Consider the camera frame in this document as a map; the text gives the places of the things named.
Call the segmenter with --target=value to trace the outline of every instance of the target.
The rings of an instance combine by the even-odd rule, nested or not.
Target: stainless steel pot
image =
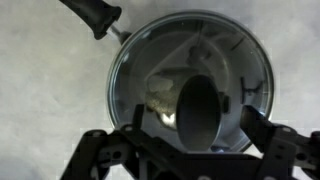
[[[114,128],[132,123],[136,105],[144,104],[142,129],[182,151],[243,151],[250,142],[239,125],[242,106],[252,105],[270,115],[274,97],[270,62],[257,39],[236,21],[213,12],[180,12],[130,35],[112,25],[120,17],[119,7],[101,0],[61,1],[92,28],[96,39],[108,32],[123,43],[106,91]],[[215,120],[199,121],[199,126],[190,123],[193,140],[188,143],[186,130],[177,128],[177,101],[184,84],[199,75],[211,79],[221,108]],[[212,135],[197,136],[203,129]],[[179,137],[182,131],[184,140]]]

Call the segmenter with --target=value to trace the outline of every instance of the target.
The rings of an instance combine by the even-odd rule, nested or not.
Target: metal rim
[[[137,32],[132,34],[123,44],[123,46],[118,50],[111,64],[111,68],[109,70],[107,83],[106,83],[106,101],[107,101],[107,114],[108,114],[107,116],[111,120],[111,124],[113,128],[116,128],[116,124],[117,124],[117,120],[116,120],[117,116],[115,114],[115,109],[112,105],[113,103],[112,95],[114,93],[113,85],[115,84],[115,77],[121,65],[121,62],[122,62],[121,60],[125,56],[125,52],[127,52],[127,50],[130,49],[135,44],[135,42],[138,39],[140,39],[141,36],[143,36],[143,34],[148,32],[149,30],[154,29],[157,26],[161,26],[163,24],[166,24],[176,19],[188,19],[188,18],[202,18],[202,19],[208,19],[211,21],[214,20],[216,22],[224,23],[228,26],[231,26],[237,29],[244,35],[246,35],[256,45],[257,49],[259,49],[258,52],[260,53],[260,56],[261,56],[261,61],[262,61],[261,63],[264,66],[264,71],[266,73],[267,81],[269,85],[268,90],[270,94],[266,100],[267,102],[265,107],[266,109],[265,116],[266,118],[269,119],[269,117],[272,114],[272,107],[273,107],[273,102],[275,97],[274,95],[275,84],[274,84],[274,75],[273,75],[272,66],[270,63],[270,59],[265,51],[265,48],[259,42],[258,38],[248,28],[244,27],[238,21],[219,13],[200,10],[200,11],[183,11],[183,12],[173,13],[173,14],[169,14],[167,16],[158,18],[154,21],[151,21],[150,23],[140,28]],[[249,141],[247,143],[244,143],[243,145],[240,145],[240,147],[237,149],[239,149],[240,151],[245,151],[247,148],[250,147],[250,145],[251,145],[251,142]]]

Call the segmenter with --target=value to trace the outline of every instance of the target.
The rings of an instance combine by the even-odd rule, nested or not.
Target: pot handle
[[[121,15],[120,7],[113,7],[103,0],[60,0],[76,13],[93,31],[96,40],[102,39],[112,23]]]

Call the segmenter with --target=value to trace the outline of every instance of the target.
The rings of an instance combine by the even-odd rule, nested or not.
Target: white surface
[[[108,2],[123,8],[119,23],[129,31],[183,9],[212,10],[242,22],[271,57],[274,121],[305,135],[320,129],[320,1]],[[111,130],[104,91],[120,45],[110,38],[95,41],[57,0],[1,0],[0,27],[0,179],[57,179],[83,132]],[[126,179],[122,172],[109,179]]]

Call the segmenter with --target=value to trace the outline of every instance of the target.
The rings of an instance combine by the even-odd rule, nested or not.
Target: black handle
[[[107,34],[107,29],[121,15],[120,7],[113,7],[102,0],[60,0],[75,12],[93,31],[96,40]]]

